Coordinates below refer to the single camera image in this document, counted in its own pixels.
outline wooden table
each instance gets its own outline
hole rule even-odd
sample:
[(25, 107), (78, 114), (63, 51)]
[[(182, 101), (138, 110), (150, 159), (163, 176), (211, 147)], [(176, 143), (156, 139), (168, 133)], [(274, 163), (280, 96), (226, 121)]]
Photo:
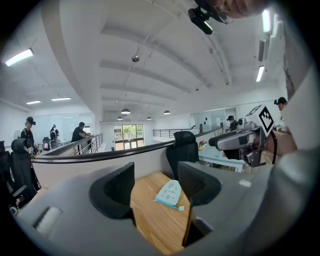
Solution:
[(190, 210), (190, 203), (182, 190), (177, 203), (177, 206), (184, 206), (182, 211), (154, 201), (169, 180), (161, 172), (139, 178), (132, 189), (130, 203), (138, 231), (166, 255), (183, 250)]

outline black panel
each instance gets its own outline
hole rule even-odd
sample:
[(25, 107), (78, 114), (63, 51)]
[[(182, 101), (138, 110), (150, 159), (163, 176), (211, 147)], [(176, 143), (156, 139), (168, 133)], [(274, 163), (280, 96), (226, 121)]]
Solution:
[(135, 185), (135, 164), (124, 167), (96, 180), (89, 191), (91, 203), (111, 219), (134, 219), (130, 208), (131, 191)]
[(221, 182), (217, 178), (184, 162), (179, 162), (178, 177), (191, 207), (210, 203), (221, 191)]

